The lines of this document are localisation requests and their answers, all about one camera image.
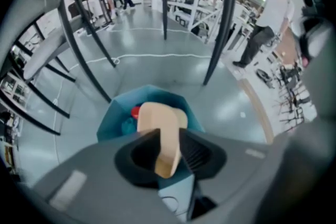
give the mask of gray floor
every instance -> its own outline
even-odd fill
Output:
[[[100,31],[99,36],[112,57],[125,54],[195,54],[210,56],[211,51],[193,34],[168,31],[163,40],[160,30],[130,30],[132,28],[162,28],[161,14],[137,6],[131,14],[117,20],[113,30]],[[168,29],[186,30],[169,20]],[[78,39],[86,60],[103,57],[91,37]],[[67,67],[77,64],[70,50],[60,58]],[[182,95],[207,133],[239,140],[265,142],[261,125],[249,98],[241,90],[236,79],[224,65],[218,65],[209,84],[204,87],[209,59],[194,57],[126,57],[116,69],[102,60],[90,64],[101,85],[110,97],[131,89],[151,84]],[[24,123],[19,139],[19,159],[28,186],[32,186],[43,174],[58,162],[96,143],[96,131],[108,108],[79,67],[71,73],[77,77],[76,84],[63,81],[58,105],[69,111],[70,119],[57,115],[55,128],[60,137],[41,131]],[[54,100],[60,90],[62,79],[49,70],[43,70],[37,88]],[[55,113],[34,94],[28,100],[27,110],[36,119],[53,127]]]

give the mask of red object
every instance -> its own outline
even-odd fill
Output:
[[[139,106],[135,106],[132,108],[131,110],[131,115],[133,118],[135,118],[136,120],[138,119],[139,117],[139,110],[140,110],[140,107]]]

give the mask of cable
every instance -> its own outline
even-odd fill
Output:
[[[201,58],[201,59],[210,59],[211,58],[211,56],[201,56],[201,55],[195,55],[195,54],[182,54],[182,55],[180,55],[180,54],[163,54],[163,55],[156,55],[156,54],[139,54],[139,55],[138,54],[125,54],[125,55],[121,55],[121,56],[118,56],[118,57],[111,57],[111,59],[113,60],[113,62],[116,65],[118,65],[120,63],[120,59],[125,58],[125,57],[195,57],[195,58]],[[103,57],[103,58],[99,58],[99,59],[96,59],[96,60],[90,60],[90,61],[86,61],[86,63],[89,64],[89,63],[95,63],[95,62],[100,62],[100,61],[104,61],[104,60],[107,60],[107,58]],[[74,69],[74,68],[76,68],[78,66],[79,66],[79,64],[74,65],[73,67],[69,68],[69,71],[71,71],[72,69]],[[61,81],[61,85],[60,85],[57,97],[53,100],[53,103],[55,105],[58,105],[58,99],[59,99],[61,91],[62,91],[63,81],[64,81],[64,78]],[[55,127],[56,127],[55,126],[56,125],[56,119],[57,119],[57,112],[55,112],[55,116],[54,116],[54,123],[52,125],[53,126],[52,127],[53,130],[55,130]],[[59,156],[58,156],[58,152],[57,152],[57,142],[56,142],[56,136],[55,135],[54,135],[54,142],[55,142],[55,153],[56,153],[56,157],[57,157],[57,162],[58,162],[58,164],[60,164],[60,160],[59,160]]]

